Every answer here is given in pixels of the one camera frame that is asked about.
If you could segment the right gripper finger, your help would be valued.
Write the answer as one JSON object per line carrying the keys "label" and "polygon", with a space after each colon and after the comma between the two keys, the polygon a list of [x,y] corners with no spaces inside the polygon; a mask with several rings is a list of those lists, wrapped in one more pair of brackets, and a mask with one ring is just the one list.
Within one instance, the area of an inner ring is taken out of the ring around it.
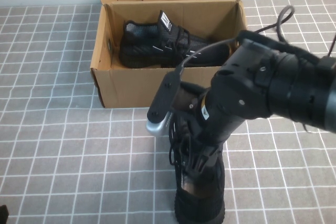
{"label": "right gripper finger", "polygon": [[202,150],[196,154],[195,175],[199,177],[204,170],[216,164],[219,150]]}
{"label": "right gripper finger", "polygon": [[195,180],[197,178],[197,157],[193,153],[183,157],[184,171],[189,179]]}

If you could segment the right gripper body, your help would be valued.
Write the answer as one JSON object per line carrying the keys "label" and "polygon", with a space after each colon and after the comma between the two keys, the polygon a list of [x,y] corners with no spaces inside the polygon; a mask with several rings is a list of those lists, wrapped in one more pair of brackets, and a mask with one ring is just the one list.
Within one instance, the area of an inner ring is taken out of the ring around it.
{"label": "right gripper body", "polygon": [[244,107],[235,94],[201,94],[195,109],[194,151],[204,156],[222,151],[224,142],[246,121]]}

